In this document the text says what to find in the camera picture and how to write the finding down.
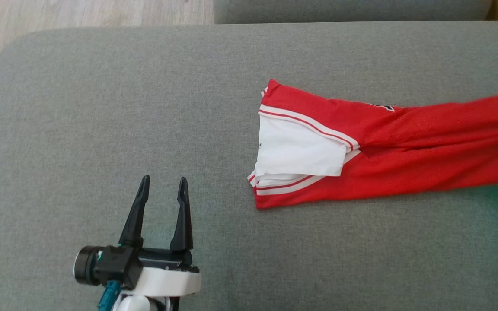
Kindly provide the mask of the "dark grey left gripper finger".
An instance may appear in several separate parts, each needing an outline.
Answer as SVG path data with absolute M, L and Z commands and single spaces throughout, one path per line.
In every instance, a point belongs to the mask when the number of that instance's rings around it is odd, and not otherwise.
M 179 211 L 174 236 L 170 242 L 170 250 L 174 252 L 187 252 L 193 248 L 193 238 L 188 181 L 185 177 L 181 177 L 180 179 L 177 201 L 179 203 Z
M 144 238 L 141 236 L 144 224 L 144 209 L 150 194 L 150 176 L 142 177 L 140 187 L 132 203 L 131 210 L 123 226 L 122 234 L 119 238 L 119 246 L 142 248 Z

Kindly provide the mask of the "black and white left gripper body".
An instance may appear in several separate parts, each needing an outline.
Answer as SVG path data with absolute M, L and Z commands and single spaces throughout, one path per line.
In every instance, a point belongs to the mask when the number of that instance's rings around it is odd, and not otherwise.
M 151 298 L 183 297 L 199 292 L 202 276 L 199 268 L 192 265 L 191 250 L 141 249 L 143 269 L 138 282 L 133 288 L 123 286 L 122 289 Z

